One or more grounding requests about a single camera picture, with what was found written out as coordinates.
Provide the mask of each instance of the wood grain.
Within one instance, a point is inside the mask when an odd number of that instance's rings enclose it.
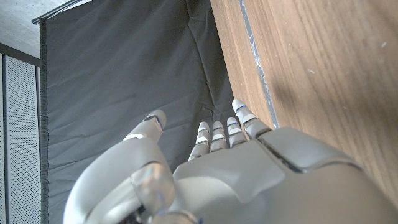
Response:
[[[229,6],[213,12],[221,44],[230,47],[231,36],[246,30],[225,30],[228,25],[220,21],[225,14],[242,14],[237,0],[217,2]],[[355,158],[398,207],[398,2],[244,3],[280,126],[302,130]],[[224,55],[227,67],[237,52],[250,48],[235,46],[235,53]],[[247,94],[251,88],[245,87]]]
[[[211,0],[211,6],[234,97],[243,100],[256,116],[272,127],[238,1]]]

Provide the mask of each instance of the robotic hand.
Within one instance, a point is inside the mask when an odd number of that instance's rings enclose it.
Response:
[[[90,164],[70,192],[64,223],[397,223],[398,212],[355,161],[290,128],[271,131],[240,100],[234,118],[199,125],[189,161],[172,174],[151,113]]]

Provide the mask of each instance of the gray plastic casing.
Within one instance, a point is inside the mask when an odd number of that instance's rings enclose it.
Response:
[[[181,164],[170,210],[203,223],[398,223],[355,161],[290,128]]]
[[[151,138],[122,141],[92,162],[73,186],[63,216],[63,223],[84,223],[100,201],[135,171],[150,162],[167,168],[167,161]]]

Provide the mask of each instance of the perforated metal panel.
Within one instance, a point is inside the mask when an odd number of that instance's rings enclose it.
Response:
[[[10,223],[40,223],[40,160],[35,67],[5,59]]]
[[[0,54],[0,77],[2,78],[2,55]],[[6,222],[6,194],[4,191],[4,125],[2,118],[2,85],[0,85],[0,223]]]

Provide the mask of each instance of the black curtain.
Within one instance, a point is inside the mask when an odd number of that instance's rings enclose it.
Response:
[[[201,121],[234,116],[209,0],[92,0],[42,20],[40,35],[44,222],[62,222],[79,175],[151,111],[167,115],[172,170]]]

